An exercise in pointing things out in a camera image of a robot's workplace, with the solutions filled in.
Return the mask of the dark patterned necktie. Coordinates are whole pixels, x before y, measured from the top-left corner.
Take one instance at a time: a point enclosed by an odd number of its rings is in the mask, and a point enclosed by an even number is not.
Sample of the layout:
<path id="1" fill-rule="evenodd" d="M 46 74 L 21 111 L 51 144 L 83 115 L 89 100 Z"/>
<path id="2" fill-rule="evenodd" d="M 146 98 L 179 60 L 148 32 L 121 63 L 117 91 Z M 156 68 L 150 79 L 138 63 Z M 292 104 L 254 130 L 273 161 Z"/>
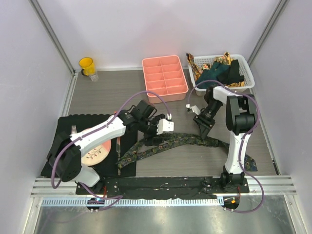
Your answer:
<path id="1" fill-rule="evenodd" d="M 152 138 L 143 138 L 135 143 L 121 159 L 117 161 L 117 168 L 122 169 L 136 161 L 183 145 L 196 145 L 210 148 L 222 147 L 226 150 L 229 150 L 230 147 L 228 143 L 209 136 L 202 138 L 199 135 L 189 133 L 160 134 Z"/>

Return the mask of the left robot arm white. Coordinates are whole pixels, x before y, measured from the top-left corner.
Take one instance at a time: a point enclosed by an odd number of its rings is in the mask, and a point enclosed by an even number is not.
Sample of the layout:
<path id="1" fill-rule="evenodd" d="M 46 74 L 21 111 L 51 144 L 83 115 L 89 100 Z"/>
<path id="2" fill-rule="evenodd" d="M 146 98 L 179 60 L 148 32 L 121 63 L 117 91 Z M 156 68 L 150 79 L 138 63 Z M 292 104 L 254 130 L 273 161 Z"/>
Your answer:
<path id="1" fill-rule="evenodd" d="M 82 164 L 82 157 L 95 147 L 129 132 L 141 131 L 148 137 L 155 137 L 173 131 L 172 115 L 161 114 L 151 118 L 154 110 L 152 105 L 142 100 L 130 111 L 120 110 L 105 122 L 85 131 L 56 136 L 47 156 L 47 161 L 52 166 L 52 188 L 59 186 L 55 182 L 55 177 L 58 176 L 59 182 L 74 180 L 85 185 L 92 194 L 100 194 L 104 183 L 95 169 Z"/>

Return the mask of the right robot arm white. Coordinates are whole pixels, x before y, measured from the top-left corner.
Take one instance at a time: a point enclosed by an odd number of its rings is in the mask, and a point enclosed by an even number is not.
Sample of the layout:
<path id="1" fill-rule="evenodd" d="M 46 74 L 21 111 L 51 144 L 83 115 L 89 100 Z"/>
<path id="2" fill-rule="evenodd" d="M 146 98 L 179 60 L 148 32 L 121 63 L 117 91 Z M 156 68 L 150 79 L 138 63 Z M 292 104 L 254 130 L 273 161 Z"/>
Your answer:
<path id="1" fill-rule="evenodd" d="M 204 99 L 207 102 L 206 108 L 199 110 L 197 106 L 191 107 L 196 113 L 194 121 L 202 139 L 208 138 L 208 133 L 215 124 L 216 113 L 223 105 L 226 106 L 225 123 L 230 132 L 230 144 L 226 163 L 217 182 L 223 191 L 230 193 L 244 185 L 243 157 L 257 121 L 254 96 L 239 95 L 224 87 L 212 86 L 206 89 Z"/>

